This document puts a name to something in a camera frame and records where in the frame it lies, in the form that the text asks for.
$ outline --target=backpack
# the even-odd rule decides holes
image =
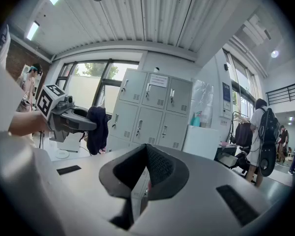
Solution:
[[[259,138],[263,144],[275,144],[280,134],[280,124],[271,108],[264,110],[259,127]]]

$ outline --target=white cabinet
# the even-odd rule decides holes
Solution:
[[[162,111],[141,108],[136,123],[133,142],[139,144],[156,144]]]
[[[151,74],[148,77],[148,83],[143,93],[142,105],[164,109],[166,94],[168,89],[168,80],[166,87],[159,87],[151,85],[150,82]]]
[[[129,142],[120,138],[117,138],[115,136],[109,136],[107,140],[107,151],[114,151],[122,148],[129,147]]]
[[[114,114],[110,123],[110,134],[112,136],[130,141],[137,111],[137,106],[122,102],[116,103]]]
[[[192,83],[172,78],[167,110],[188,115]]]
[[[120,100],[139,103],[147,73],[127,70],[120,87]]]
[[[165,114],[165,120],[160,130],[159,145],[181,150],[187,129],[187,117]]]

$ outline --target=corrugated metal ceiling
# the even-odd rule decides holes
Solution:
[[[228,0],[46,0],[32,39],[50,54],[103,41],[153,41],[198,52]]]

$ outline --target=locker door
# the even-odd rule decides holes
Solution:
[[[167,86],[165,88],[147,84],[145,91],[143,92],[143,101],[142,105],[151,106],[155,108],[164,109],[166,93],[168,89],[168,81]]]
[[[163,112],[141,108],[134,131],[133,142],[139,144],[155,144]]]
[[[120,87],[120,100],[139,103],[147,73],[127,70]]]
[[[130,141],[137,111],[137,106],[118,102],[110,123],[110,134]]]
[[[181,150],[187,127],[187,117],[166,113],[158,145]]]
[[[190,92],[192,83],[172,79],[170,90],[170,97],[167,103],[167,110],[181,114],[188,114],[188,106],[190,104]]]
[[[107,139],[107,150],[106,150],[106,152],[110,152],[110,151],[114,151],[114,150],[129,147],[129,144],[130,144],[129,141],[125,141],[123,139],[120,139],[120,138],[109,135],[108,139]]]

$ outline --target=black jacket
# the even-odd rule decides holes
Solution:
[[[92,155],[99,153],[100,149],[106,147],[106,141],[108,136],[108,118],[106,115],[106,109],[101,107],[92,106],[88,110],[87,118],[92,122],[95,122],[97,128],[88,132],[87,147]]]

